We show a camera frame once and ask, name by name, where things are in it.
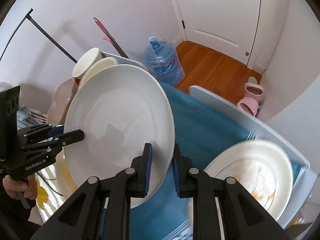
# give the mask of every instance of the slipper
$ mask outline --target slipper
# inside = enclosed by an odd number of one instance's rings
[[[262,86],[253,83],[246,83],[244,85],[244,96],[248,98],[253,98],[258,102],[259,105],[262,104],[264,99],[264,89]]]
[[[248,83],[258,84],[258,81],[256,80],[255,77],[250,77],[250,78],[248,79]]]
[[[239,110],[245,111],[253,116],[256,116],[259,104],[253,98],[245,97],[237,103],[237,107]]]

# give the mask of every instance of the dirty plate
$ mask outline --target dirty plate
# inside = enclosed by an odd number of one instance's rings
[[[233,145],[204,171],[217,179],[237,179],[275,220],[280,218],[291,196],[291,162],[284,150],[270,141],[251,140]],[[192,202],[188,209],[192,220]]]

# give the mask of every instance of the black cable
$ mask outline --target black cable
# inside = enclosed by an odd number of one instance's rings
[[[20,28],[20,26],[23,24],[23,22],[25,21],[25,19],[26,19],[26,17],[23,18],[23,20],[19,23],[19,25],[16,27],[16,29],[15,29],[14,32],[12,33],[12,35],[11,35],[11,37],[10,37],[7,45],[4,47],[4,50],[3,50],[2,54],[1,54],[1,57],[0,57],[0,61],[1,61],[1,59],[2,59],[2,57],[3,57],[3,55],[4,55],[4,53],[5,53],[5,51],[6,51],[6,49],[7,49],[7,47],[9,46],[10,41],[12,40],[13,36],[14,36],[14,35],[16,34],[16,32],[18,31],[18,29]]]
[[[46,178],[42,173],[38,173],[39,176],[41,176],[42,179],[46,179],[46,180],[57,180],[57,179],[48,179]]]
[[[37,172],[37,174],[43,179],[44,183],[47,184],[47,186],[48,186],[53,192],[55,192],[55,193],[57,193],[58,195],[64,197],[64,195],[62,195],[61,193],[55,191],[55,190],[49,185],[49,183],[45,180],[45,178],[42,177],[42,175],[41,175],[39,172]]]

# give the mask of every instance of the white bowl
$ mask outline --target white bowl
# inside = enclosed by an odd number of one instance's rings
[[[76,63],[72,70],[72,77],[81,79],[87,69],[102,58],[99,48],[89,49]]]
[[[132,198],[136,207],[162,184],[174,150],[174,123],[162,87],[133,65],[106,68],[90,78],[71,102],[64,132],[81,129],[84,140],[64,147],[77,186],[90,176],[106,179],[130,167],[145,143],[153,149],[148,196]]]
[[[96,63],[94,63],[83,75],[78,90],[86,83],[90,78],[92,78],[96,73],[104,70],[107,67],[118,65],[118,61],[113,57],[105,57]]]

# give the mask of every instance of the white ceramic plate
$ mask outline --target white ceramic plate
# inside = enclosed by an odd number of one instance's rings
[[[132,198],[131,208],[156,192],[172,160],[175,133],[167,96],[153,76],[133,65],[111,66],[90,78],[74,97],[64,129],[85,134],[64,148],[78,187],[90,176],[115,176],[142,155],[145,143],[152,144],[148,196]]]
[[[290,199],[291,162],[284,150],[270,141],[251,140],[233,145],[204,171],[218,179],[236,178],[275,220],[280,218]]]
[[[105,57],[96,63],[94,63],[83,75],[79,83],[78,90],[86,83],[90,78],[92,78],[96,73],[104,70],[107,67],[117,65],[118,61],[113,57]]]

